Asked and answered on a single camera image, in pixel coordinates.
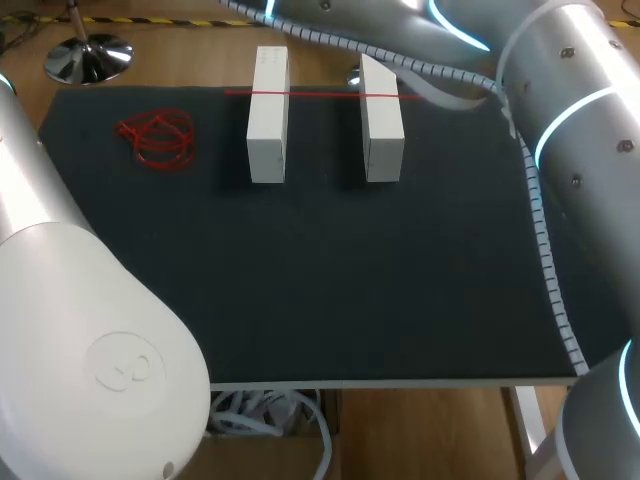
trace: white block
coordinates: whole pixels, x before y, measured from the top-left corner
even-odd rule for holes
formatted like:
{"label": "white block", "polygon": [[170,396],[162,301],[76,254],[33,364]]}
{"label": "white block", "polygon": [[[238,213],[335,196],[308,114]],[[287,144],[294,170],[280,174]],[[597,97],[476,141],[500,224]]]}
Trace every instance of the white block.
{"label": "white block", "polygon": [[[253,90],[289,91],[286,47],[258,47]],[[284,183],[288,116],[288,95],[252,95],[247,149],[253,183]]]}
{"label": "white block", "polygon": [[[360,93],[398,95],[396,75],[367,55],[360,59]],[[404,126],[398,97],[360,100],[367,182],[397,182],[402,170]]]}

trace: chrome base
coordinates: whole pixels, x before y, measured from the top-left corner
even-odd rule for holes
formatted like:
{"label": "chrome base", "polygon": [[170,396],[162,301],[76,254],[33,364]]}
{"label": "chrome base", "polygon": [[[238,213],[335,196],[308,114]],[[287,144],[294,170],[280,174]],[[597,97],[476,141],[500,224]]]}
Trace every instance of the chrome base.
{"label": "chrome base", "polygon": [[70,85],[93,85],[124,72],[133,61],[133,47],[114,35],[96,33],[87,42],[70,38],[45,61],[47,74]]}

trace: tangled red cord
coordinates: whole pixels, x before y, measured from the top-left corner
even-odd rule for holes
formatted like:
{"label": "tangled red cord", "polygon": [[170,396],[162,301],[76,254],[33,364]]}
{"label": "tangled red cord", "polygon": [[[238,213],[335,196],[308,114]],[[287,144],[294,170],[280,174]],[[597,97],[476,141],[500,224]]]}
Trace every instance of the tangled red cord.
{"label": "tangled red cord", "polygon": [[[180,170],[189,165],[195,155],[193,120],[181,110],[140,113],[118,122],[115,130],[131,142],[136,158],[150,168]],[[158,158],[163,157],[159,154],[166,154],[167,158]]]}

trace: floor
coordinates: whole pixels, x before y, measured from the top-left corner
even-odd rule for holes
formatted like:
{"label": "floor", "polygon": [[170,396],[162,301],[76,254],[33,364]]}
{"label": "floor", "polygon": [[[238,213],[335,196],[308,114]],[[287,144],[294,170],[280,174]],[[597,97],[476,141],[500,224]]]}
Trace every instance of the floor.
{"label": "floor", "polygon": [[[607,18],[628,18],[617,0],[598,2]],[[635,1],[629,8],[637,7]],[[60,0],[4,0],[0,14],[14,8],[59,13]],[[213,0],[87,0],[84,14],[229,19]],[[89,31],[116,33],[135,48],[135,62],[117,85],[249,85],[258,45],[287,45],[292,83],[343,85],[356,58],[311,46],[268,29],[181,28],[88,25]],[[640,53],[640,29],[617,32]],[[14,82],[34,127],[43,120],[58,88],[42,68],[46,52],[71,36],[68,25],[52,25],[0,59]],[[537,390],[548,430],[566,393],[561,387]],[[335,479],[517,479],[522,463],[499,389],[349,390],[343,392],[340,434],[334,439]],[[203,442],[181,478],[311,478],[321,455],[317,438],[216,439]]]}

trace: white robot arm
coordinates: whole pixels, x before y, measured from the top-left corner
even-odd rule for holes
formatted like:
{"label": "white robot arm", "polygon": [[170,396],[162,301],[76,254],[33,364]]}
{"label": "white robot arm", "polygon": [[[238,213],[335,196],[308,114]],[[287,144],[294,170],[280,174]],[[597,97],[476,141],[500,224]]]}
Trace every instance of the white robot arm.
{"label": "white robot arm", "polygon": [[22,480],[175,478],[208,419],[202,353],[91,232],[7,83],[0,456]]}
{"label": "white robot arm", "polygon": [[[446,71],[451,80],[498,93],[535,166],[608,274],[638,339],[640,67],[591,0],[220,2],[305,40],[427,76]],[[495,83],[477,70],[487,60],[496,67]],[[607,328],[607,319],[599,328]],[[584,376],[565,401],[554,437],[565,473],[572,480],[640,478],[636,342],[591,370],[584,359],[572,362]]]}

